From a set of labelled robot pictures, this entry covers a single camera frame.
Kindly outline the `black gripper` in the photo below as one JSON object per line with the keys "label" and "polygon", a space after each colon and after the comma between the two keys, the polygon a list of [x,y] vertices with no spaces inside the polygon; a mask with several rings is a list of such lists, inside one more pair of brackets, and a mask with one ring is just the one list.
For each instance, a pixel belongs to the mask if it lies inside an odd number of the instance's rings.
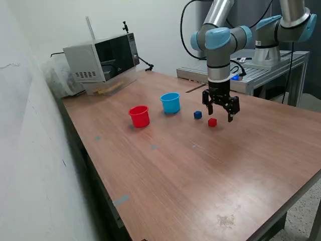
{"label": "black gripper", "polygon": [[202,92],[202,104],[208,109],[208,115],[213,114],[213,103],[224,105],[228,113],[228,122],[240,111],[239,97],[230,97],[230,80],[224,82],[210,82],[209,89]]}

